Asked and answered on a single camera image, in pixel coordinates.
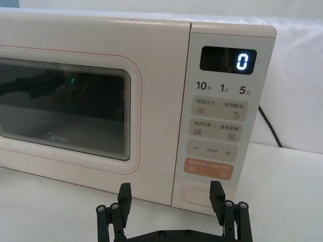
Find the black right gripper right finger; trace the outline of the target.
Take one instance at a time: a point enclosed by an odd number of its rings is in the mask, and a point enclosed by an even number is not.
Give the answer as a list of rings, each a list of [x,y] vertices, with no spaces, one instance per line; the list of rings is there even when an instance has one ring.
[[[245,202],[235,204],[226,199],[226,194],[219,181],[210,182],[209,198],[222,235],[216,235],[215,241],[249,241],[252,242],[252,231],[249,217],[249,205]]]

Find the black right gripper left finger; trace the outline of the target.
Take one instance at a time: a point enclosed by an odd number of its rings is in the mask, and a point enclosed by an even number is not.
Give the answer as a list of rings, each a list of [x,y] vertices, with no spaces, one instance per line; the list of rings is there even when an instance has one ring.
[[[114,229],[114,241],[127,241],[124,228],[127,225],[132,202],[131,184],[123,183],[118,193],[118,201],[109,207],[99,205],[97,215],[97,241],[110,241],[109,225]]]

